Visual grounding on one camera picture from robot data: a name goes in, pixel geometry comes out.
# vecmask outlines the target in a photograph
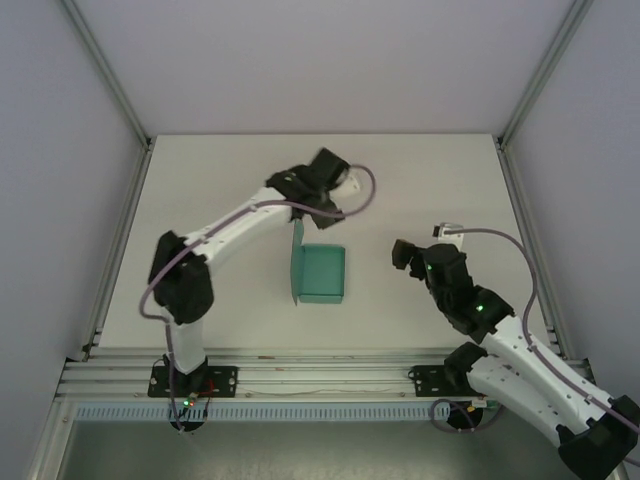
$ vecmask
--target black mounting bracket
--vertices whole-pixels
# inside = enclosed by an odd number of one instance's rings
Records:
[[[176,397],[188,397],[193,388],[183,382],[175,382]],[[238,385],[238,367],[210,365],[202,376],[200,398],[234,398]],[[151,370],[147,395],[151,398],[169,398],[169,367],[157,365]]]
[[[468,385],[456,386],[448,378],[444,365],[416,365],[409,370],[416,397],[481,397]]]

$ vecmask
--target white table surface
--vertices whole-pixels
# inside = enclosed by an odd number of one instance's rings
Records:
[[[305,242],[346,247],[343,303],[294,305],[292,227],[281,228],[247,246],[214,277],[205,346],[395,352],[466,341],[436,309],[425,285],[392,266],[391,249],[397,238],[430,245],[433,225],[442,221],[518,236],[490,135],[181,135],[157,139],[100,346],[163,347],[162,325],[137,313],[158,237],[217,220],[273,172],[311,161],[323,146],[369,166],[379,185],[372,206],[356,217],[324,231],[305,220]],[[351,209],[364,195],[341,206]],[[463,250],[476,283],[521,312],[531,280],[517,250],[479,234],[466,235]],[[547,341],[537,305],[531,330]]]

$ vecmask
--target white wall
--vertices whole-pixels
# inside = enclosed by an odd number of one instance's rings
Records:
[[[0,464],[23,478],[139,146],[53,1],[0,15]]]
[[[639,20],[637,0],[594,3],[513,148],[572,340],[638,402]]]
[[[78,0],[159,133],[500,133],[571,0]]]

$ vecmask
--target teal box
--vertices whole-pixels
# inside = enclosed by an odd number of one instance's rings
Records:
[[[304,225],[296,220],[291,249],[291,295],[302,303],[342,303],[345,249],[340,245],[303,244]]]

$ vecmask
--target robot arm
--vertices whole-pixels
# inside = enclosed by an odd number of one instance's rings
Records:
[[[309,165],[275,173],[247,202],[217,222],[184,236],[170,231],[160,237],[149,285],[156,303],[168,313],[170,353],[183,388],[198,392],[203,384],[207,358],[202,317],[214,302],[216,271],[245,244],[309,211],[321,229],[341,221],[344,216],[331,197],[359,191],[349,169],[347,162],[322,149]]]
[[[611,398],[531,334],[529,344],[513,308],[473,283],[466,255],[456,245],[420,248],[398,240],[392,256],[396,268],[409,265],[410,275],[425,281],[449,323],[476,343],[463,345],[445,362],[454,384],[491,395],[533,424],[582,479],[604,479],[635,447],[637,433],[600,405],[636,426],[640,407],[626,396]]]

